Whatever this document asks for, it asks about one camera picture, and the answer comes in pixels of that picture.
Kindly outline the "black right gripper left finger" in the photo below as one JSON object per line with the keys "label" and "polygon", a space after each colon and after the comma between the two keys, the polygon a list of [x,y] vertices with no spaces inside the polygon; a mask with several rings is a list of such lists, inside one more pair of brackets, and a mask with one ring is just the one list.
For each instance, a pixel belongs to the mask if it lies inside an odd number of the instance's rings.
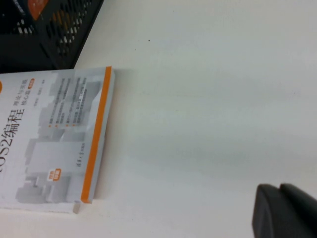
{"label": "black right gripper left finger", "polygon": [[259,184],[252,228],[256,238],[315,238],[317,223],[306,223],[280,187]]}

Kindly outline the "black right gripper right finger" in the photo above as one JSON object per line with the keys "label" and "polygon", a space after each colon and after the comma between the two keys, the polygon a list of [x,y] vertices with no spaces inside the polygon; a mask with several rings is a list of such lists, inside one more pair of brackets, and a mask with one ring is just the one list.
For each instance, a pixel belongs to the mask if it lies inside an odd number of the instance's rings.
{"label": "black right gripper right finger", "polygon": [[281,184],[280,190],[306,223],[317,222],[317,200],[315,198],[290,183]]}

